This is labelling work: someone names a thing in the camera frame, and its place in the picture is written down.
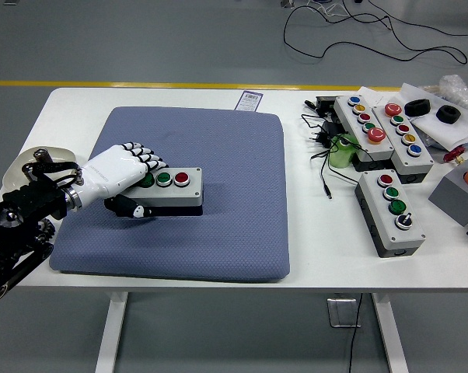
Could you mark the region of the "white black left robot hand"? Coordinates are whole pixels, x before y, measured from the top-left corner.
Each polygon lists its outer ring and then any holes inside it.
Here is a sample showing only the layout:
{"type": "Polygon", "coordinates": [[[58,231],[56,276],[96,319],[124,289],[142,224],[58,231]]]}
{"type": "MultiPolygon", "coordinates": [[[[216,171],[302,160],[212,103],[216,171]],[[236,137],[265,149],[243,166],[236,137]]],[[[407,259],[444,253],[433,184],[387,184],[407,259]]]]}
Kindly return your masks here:
{"type": "Polygon", "coordinates": [[[113,145],[81,167],[83,184],[73,184],[78,209],[115,197],[140,182],[147,173],[166,168],[154,152],[137,142],[113,145]]]}

